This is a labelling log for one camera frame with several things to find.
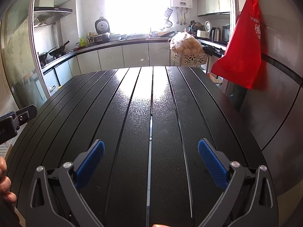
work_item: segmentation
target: blue ridged pad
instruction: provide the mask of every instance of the blue ridged pad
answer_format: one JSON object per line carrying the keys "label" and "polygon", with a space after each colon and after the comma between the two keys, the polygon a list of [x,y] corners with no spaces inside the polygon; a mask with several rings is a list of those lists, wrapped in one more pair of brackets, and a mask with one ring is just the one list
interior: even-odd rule
{"label": "blue ridged pad", "polygon": [[78,170],[74,174],[76,189],[79,190],[87,185],[94,170],[104,155],[104,149],[104,143],[99,141],[79,166]]}
{"label": "blue ridged pad", "polygon": [[206,141],[201,140],[199,142],[198,152],[215,184],[225,190],[228,186],[229,172],[225,169]]}

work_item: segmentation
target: stainless steel kettle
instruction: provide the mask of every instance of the stainless steel kettle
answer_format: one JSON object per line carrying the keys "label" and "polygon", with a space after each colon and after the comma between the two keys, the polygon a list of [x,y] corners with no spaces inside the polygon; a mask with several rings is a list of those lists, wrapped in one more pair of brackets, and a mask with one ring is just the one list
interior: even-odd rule
{"label": "stainless steel kettle", "polygon": [[217,27],[211,28],[209,38],[212,42],[221,42],[221,30]]}

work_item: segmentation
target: black slatted table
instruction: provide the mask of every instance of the black slatted table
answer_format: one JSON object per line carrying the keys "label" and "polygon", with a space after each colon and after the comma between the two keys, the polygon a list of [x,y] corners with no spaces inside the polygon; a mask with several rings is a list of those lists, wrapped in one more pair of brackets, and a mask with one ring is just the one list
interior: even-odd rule
{"label": "black slatted table", "polygon": [[96,140],[105,155],[81,193],[106,227],[198,226],[222,193],[199,157],[207,138],[230,160],[266,164],[252,134],[199,68],[142,67],[75,76],[20,134],[7,175],[26,215],[35,169]]}

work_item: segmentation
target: wicker basket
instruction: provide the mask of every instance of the wicker basket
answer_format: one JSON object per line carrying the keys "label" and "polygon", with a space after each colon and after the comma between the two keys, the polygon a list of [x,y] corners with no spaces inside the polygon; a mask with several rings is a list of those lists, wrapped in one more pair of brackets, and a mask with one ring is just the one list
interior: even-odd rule
{"label": "wicker basket", "polygon": [[176,62],[179,66],[197,66],[204,65],[207,62],[207,54],[189,54],[182,55],[171,50],[171,59]]}

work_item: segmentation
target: stack of plates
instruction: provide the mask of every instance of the stack of plates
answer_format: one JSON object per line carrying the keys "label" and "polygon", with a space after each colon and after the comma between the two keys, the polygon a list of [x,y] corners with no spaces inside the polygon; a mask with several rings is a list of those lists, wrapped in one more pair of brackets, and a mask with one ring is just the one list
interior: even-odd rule
{"label": "stack of plates", "polygon": [[121,34],[112,34],[109,36],[110,42],[119,41],[119,40],[121,40]]}

